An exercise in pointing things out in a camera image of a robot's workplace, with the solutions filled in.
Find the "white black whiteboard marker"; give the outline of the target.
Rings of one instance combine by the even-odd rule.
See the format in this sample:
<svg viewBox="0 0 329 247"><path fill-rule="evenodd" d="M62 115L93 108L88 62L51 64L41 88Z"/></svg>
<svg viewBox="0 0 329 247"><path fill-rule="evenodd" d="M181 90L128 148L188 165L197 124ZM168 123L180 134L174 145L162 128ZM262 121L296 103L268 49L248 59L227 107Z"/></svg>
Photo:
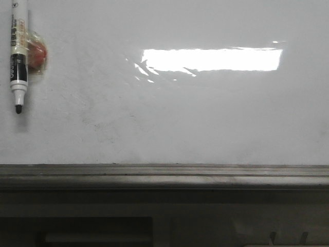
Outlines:
<svg viewBox="0 0 329 247"><path fill-rule="evenodd" d="M28 2L12 1L10 89L17 114L22 113L28 89Z"/></svg>

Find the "white whiteboard surface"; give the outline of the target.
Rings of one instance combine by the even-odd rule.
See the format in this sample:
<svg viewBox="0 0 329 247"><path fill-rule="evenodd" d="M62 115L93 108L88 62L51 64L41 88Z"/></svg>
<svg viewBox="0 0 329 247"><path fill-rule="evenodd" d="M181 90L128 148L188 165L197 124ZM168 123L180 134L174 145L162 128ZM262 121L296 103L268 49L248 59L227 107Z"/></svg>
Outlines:
<svg viewBox="0 0 329 247"><path fill-rule="evenodd" d="M30 1L21 114L1 1L2 164L328 164L328 1Z"/></svg>

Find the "grey metal whiteboard frame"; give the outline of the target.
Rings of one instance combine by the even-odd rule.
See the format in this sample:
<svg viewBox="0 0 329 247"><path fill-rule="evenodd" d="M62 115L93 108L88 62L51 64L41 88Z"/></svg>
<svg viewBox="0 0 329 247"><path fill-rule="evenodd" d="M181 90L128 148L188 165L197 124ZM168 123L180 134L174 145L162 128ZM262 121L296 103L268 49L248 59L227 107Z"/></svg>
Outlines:
<svg viewBox="0 0 329 247"><path fill-rule="evenodd" d="M1 189L328 189L328 166L3 164Z"/></svg>

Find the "red round magnet taped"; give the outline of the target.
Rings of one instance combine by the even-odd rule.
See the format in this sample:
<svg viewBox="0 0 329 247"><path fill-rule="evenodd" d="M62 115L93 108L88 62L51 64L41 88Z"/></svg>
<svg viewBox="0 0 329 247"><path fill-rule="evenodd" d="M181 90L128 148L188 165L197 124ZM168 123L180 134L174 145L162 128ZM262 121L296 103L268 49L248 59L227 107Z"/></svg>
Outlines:
<svg viewBox="0 0 329 247"><path fill-rule="evenodd" d="M42 75L47 68L48 49L44 38L37 32L28 30L28 74Z"/></svg>

